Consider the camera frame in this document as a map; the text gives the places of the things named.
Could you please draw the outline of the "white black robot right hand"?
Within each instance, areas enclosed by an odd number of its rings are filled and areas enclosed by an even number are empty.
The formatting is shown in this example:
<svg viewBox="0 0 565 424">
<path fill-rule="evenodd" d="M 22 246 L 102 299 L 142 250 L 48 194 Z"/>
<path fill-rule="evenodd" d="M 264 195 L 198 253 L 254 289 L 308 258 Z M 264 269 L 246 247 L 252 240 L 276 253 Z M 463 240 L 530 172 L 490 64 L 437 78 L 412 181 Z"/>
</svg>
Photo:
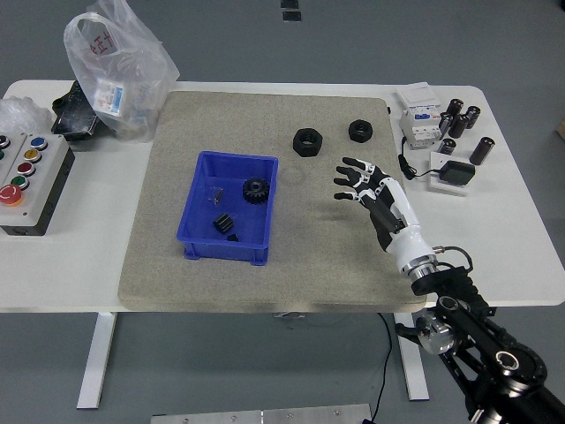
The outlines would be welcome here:
<svg viewBox="0 0 565 424">
<path fill-rule="evenodd" d="M 369 211 L 379 244 L 395 257 L 399 272 L 414 279 L 418 273 L 434 271 L 435 252 L 424 241 L 401 184 L 377 166 L 351 157 L 344 157 L 336 171 L 341 176 L 334 183 L 350 190 L 334 198 L 355 201 Z"/>
</svg>

